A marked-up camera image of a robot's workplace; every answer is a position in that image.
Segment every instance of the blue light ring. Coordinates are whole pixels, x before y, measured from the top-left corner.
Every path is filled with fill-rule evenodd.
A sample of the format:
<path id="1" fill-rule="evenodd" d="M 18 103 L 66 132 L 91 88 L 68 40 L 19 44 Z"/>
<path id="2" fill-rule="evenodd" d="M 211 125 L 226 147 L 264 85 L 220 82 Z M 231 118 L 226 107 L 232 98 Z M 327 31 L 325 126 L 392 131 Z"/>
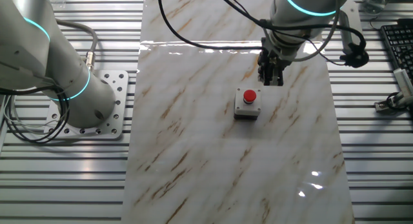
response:
<path id="1" fill-rule="evenodd" d="M 43 33 L 46 34 L 46 36 L 47 36 L 47 38 L 49 39 L 49 42 L 50 42 L 50 36 L 49 36 L 49 34 L 47 34 L 47 31 L 46 31 L 42 26 L 40 26 L 39 24 L 37 24 L 37 23 L 35 23 L 34 21 L 30 20 L 29 18 L 25 18 L 25 17 L 24 17 L 24 19 L 25 19 L 28 23 L 30 23 L 30 24 L 38 27 L 41 31 L 43 31 Z"/>
<path id="2" fill-rule="evenodd" d="M 73 98 L 77 97 L 77 96 L 80 95 L 83 91 L 85 91 L 85 89 L 86 89 L 86 87 L 89 85 L 89 81 L 90 81 L 90 70 L 88 70 L 88 72 L 89 72 L 89 77 L 88 77 L 88 81 L 86 82 L 85 87 L 83 87 L 83 89 L 80 90 L 80 92 L 78 92 L 76 95 L 74 95 L 74 96 L 72 96 L 72 97 L 70 97 L 70 98 L 67 98 L 67 99 L 66 99 L 67 101 L 70 100 L 70 99 L 73 99 Z M 54 100 L 54 101 L 59 101 L 58 99 L 54 99 L 54 98 L 51 98 L 51 97 L 49 97 L 49 98 L 52 99 L 52 100 Z"/>
<path id="3" fill-rule="evenodd" d="M 300 12 L 303 12 L 303 13 L 308 14 L 308 15 L 313 15 L 313 16 L 316 16 L 316 17 L 325 17 L 325 16 L 329 16 L 329 15 L 332 15 L 332 14 L 336 13 L 336 11 L 328 12 L 328 13 L 311 12 L 311 11 L 305 10 L 304 8 L 301 8 L 300 6 L 295 4 L 292 0 L 287 0 L 287 1 L 290 3 L 290 5 L 292 5 L 294 8 L 296 8 Z"/>

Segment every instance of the black keyboard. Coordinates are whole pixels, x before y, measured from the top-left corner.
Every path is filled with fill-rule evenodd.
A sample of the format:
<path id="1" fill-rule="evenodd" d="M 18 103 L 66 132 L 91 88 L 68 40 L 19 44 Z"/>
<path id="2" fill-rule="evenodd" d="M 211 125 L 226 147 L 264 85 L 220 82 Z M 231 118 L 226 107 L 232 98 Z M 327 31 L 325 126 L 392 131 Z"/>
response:
<path id="1" fill-rule="evenodd" d="M 413 26 L 382 26 L 381 35 L 385 39 L 388 54 L 392 60 L 393 70 L 402 68 L 412 81 L 413 78 Z"/>

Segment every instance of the metal mounting plate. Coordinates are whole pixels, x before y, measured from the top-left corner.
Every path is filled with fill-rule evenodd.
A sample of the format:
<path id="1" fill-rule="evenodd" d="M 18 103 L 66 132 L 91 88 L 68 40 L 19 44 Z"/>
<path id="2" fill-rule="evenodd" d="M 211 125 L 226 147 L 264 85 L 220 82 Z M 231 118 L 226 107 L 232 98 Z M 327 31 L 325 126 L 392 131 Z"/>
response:
<path id="1" fill-rule="evenodd" d="M 59 133 L 56 139 L 105 139 L 117 140 L 122 136 L 123 117 L 125 115 L 126 95 L 128 90 L 129 75 L 128 72 L 122 70 L 96 70 L 94 72 L 96 77 L 106 81 L 114 90 L 116 101 L 120 104 L 115 105 L 115 109 L 109 118 L 94 128 L 80 129 L 66 125 L 66 127 Z M 50 102 L 49 111 L 46 122 L 58 120 L 60 118 L 59 109 L 54 102 Z M 45 133 L 51 128 L 55 127 L 56 122 L 53 122 L 45 127 Z"/>

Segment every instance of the table surface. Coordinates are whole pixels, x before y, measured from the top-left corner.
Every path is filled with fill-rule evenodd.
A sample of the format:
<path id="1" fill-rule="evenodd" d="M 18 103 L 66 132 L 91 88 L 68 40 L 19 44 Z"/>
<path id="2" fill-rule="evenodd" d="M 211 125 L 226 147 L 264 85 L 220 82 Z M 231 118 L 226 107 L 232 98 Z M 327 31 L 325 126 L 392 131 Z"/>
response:
<path id="1" fill-rule="evenodd" d="M 176 41 L 157 0 L 143 5 L 123 223 L 353 223 L 325 60 L 292 63 L 283 87 L 264 87 L 260 50 Z M 163 6 L 189 39 L 261 44 L 262 29 L 220 0 Z M 298 57 L 307 55 L 301 49 Z M 234 121 L 237 88 L 261 90 L 257 121 Z"/>
<path id="2" fill-rule="evenodd" d="M 65 0 L 65 5 L 61 5 L 64 0 L 55 1 L 60 3 L 54 6 L 58 18 L 97 30 L 101 40 L 97 70 L 129 72 L 124 137 L 38 147 L 7 134 L 0 155 L 0 223 L 120 224 L 143 0 Z M 357 224 L 410 224 L 411 122 L 404 114 L 383 117 L 374 112 L 372 103 L 385 99 L 397 86 L 381 37 L 368 23 L 371 16 L 360 15 L 369 64 L 353 69 L 328 63 L 354 216 Z M 372 24 L 391 25 L 412 15 L 411 0 L 392 0 Z M 84 55 L 91 37 L 66 27 L 62 30 Z M 326 55 L 338 61 L 341 49 L 337 32 Z M 45 122 L 49 104 L 45 96 L 22 96 L 17 103 L 26 122 Z"/>

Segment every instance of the marble mat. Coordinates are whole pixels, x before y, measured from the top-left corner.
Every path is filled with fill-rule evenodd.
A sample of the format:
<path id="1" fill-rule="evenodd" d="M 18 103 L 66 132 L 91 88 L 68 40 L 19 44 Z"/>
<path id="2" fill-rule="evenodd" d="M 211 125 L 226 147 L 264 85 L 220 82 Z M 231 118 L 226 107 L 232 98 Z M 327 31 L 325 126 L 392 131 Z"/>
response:
<path id="1" fill-rule="evenodd" d="M 272 0 L 239 1 L 269 17 Z M 163 3 L 191 40 L 260 45 L 262 29 L 222 0 Z M 354 222 L 324 59 L 264 87 L 258 53 L 183 44 L 145 0 L 123 224 Z M 257 121 L 234 121 L 237 88 L 262 90 Z"/>

